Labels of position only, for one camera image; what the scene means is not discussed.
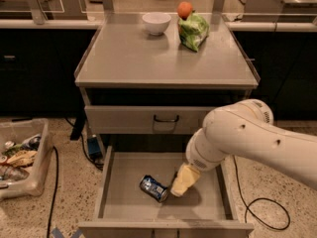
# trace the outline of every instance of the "white robotic arm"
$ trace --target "white robotic arm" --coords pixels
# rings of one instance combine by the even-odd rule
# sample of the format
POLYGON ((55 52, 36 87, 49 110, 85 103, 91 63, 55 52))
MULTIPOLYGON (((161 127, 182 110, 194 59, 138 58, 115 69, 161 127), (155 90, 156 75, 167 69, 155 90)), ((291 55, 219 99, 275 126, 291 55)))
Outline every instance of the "white robotic arm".
POLYGON ((179 169, 171 193, 182 196, 200 172, 215 168, 227 155, 258 161, 317 189, 317 137, 286 131, 272 122, 269 107, 260 100, 212 110, 187 145, 188 163, 179 169))

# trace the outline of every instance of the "green bag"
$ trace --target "green bag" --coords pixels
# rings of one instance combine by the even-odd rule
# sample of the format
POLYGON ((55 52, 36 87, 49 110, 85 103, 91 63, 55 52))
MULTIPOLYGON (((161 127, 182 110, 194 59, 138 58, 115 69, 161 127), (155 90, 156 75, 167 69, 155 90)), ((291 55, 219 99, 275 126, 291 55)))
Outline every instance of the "green bag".
POLYGON ((178 31, 182 44, 198 52, 199 46, 209 35, 209 24, 202 16, 191 13, 186 20, 179 18, 178 31))

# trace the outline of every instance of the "power cord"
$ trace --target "power cord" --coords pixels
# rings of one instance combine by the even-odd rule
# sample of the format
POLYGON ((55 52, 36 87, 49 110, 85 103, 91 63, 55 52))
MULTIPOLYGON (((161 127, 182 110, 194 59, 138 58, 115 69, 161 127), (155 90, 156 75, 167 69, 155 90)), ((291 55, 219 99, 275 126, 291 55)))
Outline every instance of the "power cord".
POLYGON ((235 168, 236 168, 236 177, 237 177, 237 185, 238 185, 238 190, 239 190, 239 194, 240 194, 240 197, 241 197, 241 200, 243 202, 243 204, 245 205, 246 207, 246 211, 245 211, 245 222, 247 223, 247 215, 248 215, 248 212, 257 220, 259 221, 261 224, 263 224, 264 226, 266 226, 267 228, 269 229, 272 229, 272 230, 275 230, 275 231, 283 231, 285 229, 287 229, 290 225, 290 216, 289 216, 289 213, 288 211, 285 209, 284 206, 282 206, 280 203, 276 202, 275 200, 272 200, 270 198, 266 198, 266 197, 259 197, 259 198, 256 198, 255 200, 253 200, 252 202, 250 202, 249 204, 246 203, 243 195, 242 195, 242 191, 241 191, 241 187, 240 187, 240 181, 239 181, 239 172, 238 172, 238 165, 237 165, 237 161, 236 161, 236 158, 234 156, 234 164, 235 164, 235 168), (255 213, 253 213, 251 210, 250 210, 250 207, 257 201, 261 201, 261 200, 264 200, 264 201, 270 201, 272 203, 275 203, 277 204, 286 214, 287 216, 287 223, 285 226, 283 227, 274 227, 274 226, 271 226, 269 224, 267 224, 266 222, 264 222, 263 220, 261 220, 255 213))
POLYGON ((49 220, 48 220, 47 238, 49 238, 50 234, 51 234, 51 222, 52 222, 52 215, 53 215, 53 206, 55 203, 55 198, 56 198, 56 193, 57 193, 58 174, 59 174, 58 150, 56 147, 53 147, 53 150, 55 151, 55 155, 56 155, 56 176, 55 176, 55 186, 53 189, 53 199, 52 199, 52 203, 51 203, 51 210, 50 210, 50 215, 49 215, 49 220))
MULTIPOLYGON (((65 118, 65 120, 71 127, 74 127, 74 124, 72 124, 67 118, 65 118)), ((93 166, 95 166, 99 171, 102 171, 103 164, 96 163, 94 160, 92 160, 89 157, 89 154, 87 153, 87 151, 85 149, 85 142, 84 142, 84 138, 83 138, 82 134, 80 134, 80 138, 81 138, 82 152, 83 152, 84 156, 86 157, 87 161, 90 162, 93 166)))

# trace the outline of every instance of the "blue can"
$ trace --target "blue can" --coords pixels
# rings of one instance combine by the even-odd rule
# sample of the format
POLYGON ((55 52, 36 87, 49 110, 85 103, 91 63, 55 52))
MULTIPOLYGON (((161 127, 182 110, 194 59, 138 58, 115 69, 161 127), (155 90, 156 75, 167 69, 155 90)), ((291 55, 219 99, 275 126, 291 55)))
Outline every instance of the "blue can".
POLYGON ((168 196, 168 187, 163 186, 149 175, 145 175, 141 179, 140 189, 144 191, 146 194, 156 199, 157 202, 165 201, 168 196))

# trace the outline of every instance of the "orange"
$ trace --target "orange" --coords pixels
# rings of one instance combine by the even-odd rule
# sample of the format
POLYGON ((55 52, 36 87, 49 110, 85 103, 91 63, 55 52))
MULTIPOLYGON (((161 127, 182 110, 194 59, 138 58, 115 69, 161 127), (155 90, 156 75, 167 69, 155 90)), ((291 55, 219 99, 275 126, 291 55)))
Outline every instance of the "orange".
POLYGON ((181 2, 177 7, 177 14, 179 18, 186 20, 192 12, 192 5, 189 2, 181 2))

